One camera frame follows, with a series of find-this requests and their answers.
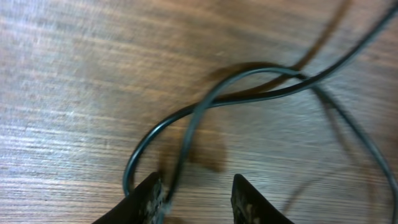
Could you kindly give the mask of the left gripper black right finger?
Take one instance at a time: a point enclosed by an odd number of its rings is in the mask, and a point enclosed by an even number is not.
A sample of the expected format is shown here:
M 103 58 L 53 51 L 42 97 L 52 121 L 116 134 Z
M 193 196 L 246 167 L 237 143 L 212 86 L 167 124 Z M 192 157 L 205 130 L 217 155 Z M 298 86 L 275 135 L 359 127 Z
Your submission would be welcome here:
M 294 224 L 241 174 L 234 176 L 231 204 L 234 224 Z

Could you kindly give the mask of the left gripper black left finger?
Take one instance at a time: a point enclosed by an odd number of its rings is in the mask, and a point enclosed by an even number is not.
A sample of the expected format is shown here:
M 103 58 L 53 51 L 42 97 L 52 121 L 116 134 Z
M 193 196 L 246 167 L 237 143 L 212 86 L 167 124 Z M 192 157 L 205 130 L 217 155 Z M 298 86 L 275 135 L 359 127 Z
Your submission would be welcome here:
M 160 174 L 151 173 L 127 197 L 93 224 L 155 224 L 164 217 Z

